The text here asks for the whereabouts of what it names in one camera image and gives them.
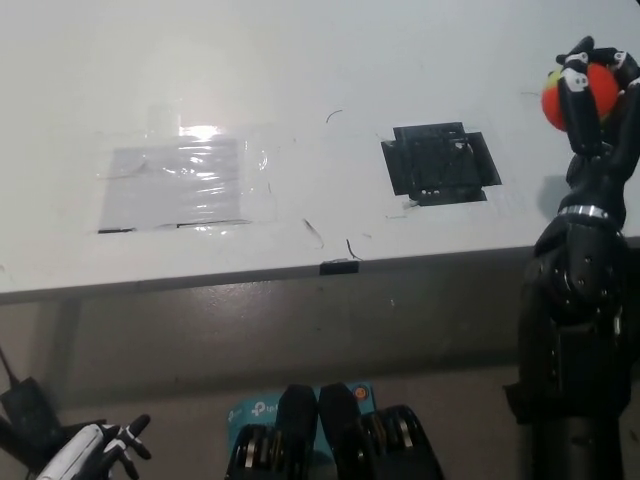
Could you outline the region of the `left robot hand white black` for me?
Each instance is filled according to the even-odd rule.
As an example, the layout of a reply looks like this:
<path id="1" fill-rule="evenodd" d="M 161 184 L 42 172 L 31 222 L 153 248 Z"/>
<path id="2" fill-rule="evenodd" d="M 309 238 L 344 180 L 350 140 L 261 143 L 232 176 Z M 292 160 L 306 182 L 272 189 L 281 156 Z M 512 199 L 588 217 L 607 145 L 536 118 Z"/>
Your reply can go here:
<path id="1" fill-rule="evenodd" d="M 128 450 L 132 449 L 143 460 L 152 458 L 140 439 L 150 422 L 151 417 L 142 414 L 125 426 L 87 424 L 49 461 L 36 479 L 111 479 L 116 463 L 123 466 L 130 479 L 139 479 Z"/>

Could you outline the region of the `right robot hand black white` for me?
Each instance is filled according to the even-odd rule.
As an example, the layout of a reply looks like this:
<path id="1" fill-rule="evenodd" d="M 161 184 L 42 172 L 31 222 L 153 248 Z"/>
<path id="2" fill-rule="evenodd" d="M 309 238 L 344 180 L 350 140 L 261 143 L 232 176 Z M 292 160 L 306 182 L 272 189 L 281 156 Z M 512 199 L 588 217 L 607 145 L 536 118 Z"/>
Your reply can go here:
<path id="1" fill-rule="evenodd" d="M 639 63 L 627 51 L 597 47 L 591 36 L 556 57 L 560 111 L 574 158 L 566 175 L 565 214 L 582 208 L 622 226 L 624 191 L 639 163 Z M 588 67 L 602 66 L 614 78 L 614 106 L 600 119 Z"/>

